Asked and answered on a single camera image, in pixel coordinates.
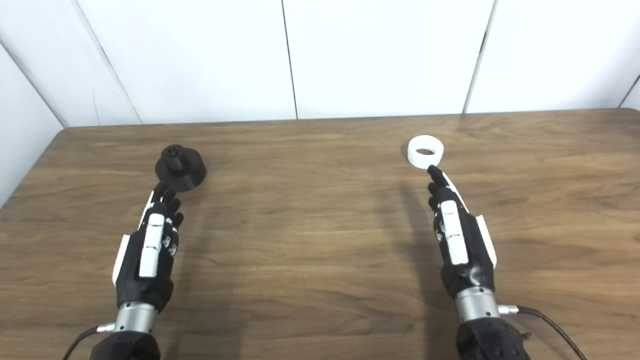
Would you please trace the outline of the white and black right hand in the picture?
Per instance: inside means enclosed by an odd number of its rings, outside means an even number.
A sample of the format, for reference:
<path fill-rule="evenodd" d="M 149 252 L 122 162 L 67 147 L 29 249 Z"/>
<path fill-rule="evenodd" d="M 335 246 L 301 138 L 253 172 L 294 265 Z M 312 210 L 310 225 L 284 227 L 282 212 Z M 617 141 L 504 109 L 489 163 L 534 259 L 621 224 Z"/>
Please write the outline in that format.
<path fill-rule="evenodd" d="M 494 292 L 498 258 L 483 215 L 473 215 L 457 187 L 438 166 L 427 168 L 428 204 L 434 212 L 433 230 L 443 260 L 440 278 L 455 297 L 475 287 Z"/>

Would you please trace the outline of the white and black left hand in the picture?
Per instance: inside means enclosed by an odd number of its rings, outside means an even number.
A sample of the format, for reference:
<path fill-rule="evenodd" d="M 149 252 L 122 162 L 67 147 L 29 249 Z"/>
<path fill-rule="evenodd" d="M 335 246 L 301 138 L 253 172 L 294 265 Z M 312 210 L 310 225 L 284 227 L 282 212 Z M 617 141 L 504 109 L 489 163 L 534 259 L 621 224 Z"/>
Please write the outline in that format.
<path fill-rule="evenodd" d="M 112 283 L 119 308 L 144 303 L 162 312 L 174 292 L 172 272 L 185 216 L 177 193 L 160 181 L 142 210 L 137 230 L 119 245 Z"/>

